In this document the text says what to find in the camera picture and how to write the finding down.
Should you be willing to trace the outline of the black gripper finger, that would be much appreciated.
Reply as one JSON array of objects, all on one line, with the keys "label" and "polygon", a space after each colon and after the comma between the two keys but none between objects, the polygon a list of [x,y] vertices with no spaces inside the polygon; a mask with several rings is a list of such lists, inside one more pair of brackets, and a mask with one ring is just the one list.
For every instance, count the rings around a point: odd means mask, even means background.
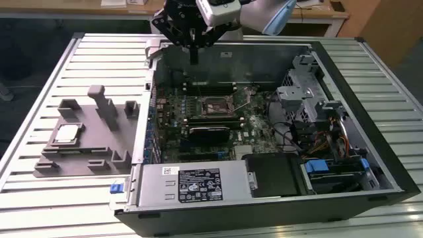
[{"label": "black gripper finger", "polygon": [[199,50],[211,47],[231,28],[231,22],[211,29],[205,25],[195,28],[195,65],[199,64]]},{"label": "black gripper finger", "polygon": [[189,63],[195,65],[195,46],[192,28],[188,25],[188,11],[183,9],[163,8],[152,18],[152,24],[160,33],[176,46],[185,48],[189,54]]}]

